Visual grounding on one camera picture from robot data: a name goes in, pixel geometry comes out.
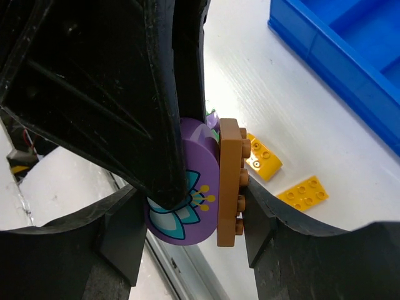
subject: purple toy piece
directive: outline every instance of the purple toy piece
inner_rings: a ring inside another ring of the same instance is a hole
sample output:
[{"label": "purple toy piece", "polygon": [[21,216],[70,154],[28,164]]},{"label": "purple toy piece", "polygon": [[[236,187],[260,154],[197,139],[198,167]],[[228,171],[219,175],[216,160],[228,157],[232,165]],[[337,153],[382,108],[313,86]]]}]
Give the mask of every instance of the purple toy piece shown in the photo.
[{"label": "purple toy piece", "polygon": [[213,111],[207,116],[207,126],[216,132],[219,131],[219,117],[216,111]]},{"label": "purple toy piece", "polygon": [[145,218],[159,239],[187,246],[205,240],[217,227],[219,147],[211,129],[200,121],[182,118],[181,131],[187,176],[185,202],[168,211],[147,199]]}]

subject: flower design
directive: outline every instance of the flower design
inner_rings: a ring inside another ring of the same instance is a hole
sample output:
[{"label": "flower design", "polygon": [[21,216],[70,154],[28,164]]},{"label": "flower design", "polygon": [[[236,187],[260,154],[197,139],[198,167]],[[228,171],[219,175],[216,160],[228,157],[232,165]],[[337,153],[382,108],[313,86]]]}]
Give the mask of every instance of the flower design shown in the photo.
[{"label": "flower design", "polygon": [[209,186],[201,186],[200,190],[195,189],[200,178],[200,173],[186,170],[186,177],[188,193],[186,201],[180,206],[172,210],[167,210],[154,201],[147,199],[150,206],[149,220],[151,224],[160,233],[173,239],[185,239],[184,226],[196,224],[201,221],[196,209],[200,208],[202,211],[207,211],[208,205],[203,204],[203,202],[205,200],[209,202],[215,201],[213,195],[204,197],[203,193],[209,191]]}]

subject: blue bin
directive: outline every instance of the blue bin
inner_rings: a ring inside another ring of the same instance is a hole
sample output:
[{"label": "blue bin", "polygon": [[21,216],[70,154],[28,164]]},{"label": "blue bin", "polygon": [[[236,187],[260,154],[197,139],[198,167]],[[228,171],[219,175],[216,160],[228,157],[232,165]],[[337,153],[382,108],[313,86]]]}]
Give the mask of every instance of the blue bin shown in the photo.
[{"label": "blue bin", "polygon": [[400,0],[271,0],[268,23],[400,156]]}]

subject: yellow object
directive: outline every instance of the yellow object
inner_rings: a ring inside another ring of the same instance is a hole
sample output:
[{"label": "yellow object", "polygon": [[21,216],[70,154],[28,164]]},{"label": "yellow object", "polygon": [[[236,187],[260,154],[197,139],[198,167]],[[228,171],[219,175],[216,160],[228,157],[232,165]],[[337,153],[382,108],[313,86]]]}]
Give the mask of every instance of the yellow object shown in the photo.
[{"label": "yellow object", "polygon": [[252,134],[248,133],[247,138],[251,141],[251,155],[246,162],[261,178],[269,181],[282,167],[282,162]]},{"label": "yellow object", "polygon": [[277,196],[299,211],[305,211],[329,197],[316,176],[299,183]]},{"label": "yellow object", "polygon": [[25,167],[25,166],[15,166],[15,167],[12,167],[12,168],[11,168],[11,172],[12,172],[13,174],[17,174],[17,173],[22,172],[22,171],[25,171],[25,170],[27,170],[27,169],[29,169],[29,167]]}]

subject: brown block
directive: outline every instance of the brown block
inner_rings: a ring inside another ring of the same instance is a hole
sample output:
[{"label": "brown block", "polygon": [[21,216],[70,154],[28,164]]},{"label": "brown block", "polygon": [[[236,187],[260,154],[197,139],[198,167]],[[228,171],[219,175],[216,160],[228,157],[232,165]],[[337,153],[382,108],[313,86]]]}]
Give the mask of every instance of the brown block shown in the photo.
[{"label": "brown block", "polygon": [[239,187],[248,183],[249,175],[242,169],[242,162],[249,157],[251,144],[246,139],[246,129],[239,128],[235,119],[220,119],[220,129],[217,245],[233,247],[235,235],[243,233],[243,222],[237,215],[244,209],[245,199],[239,197]]}]

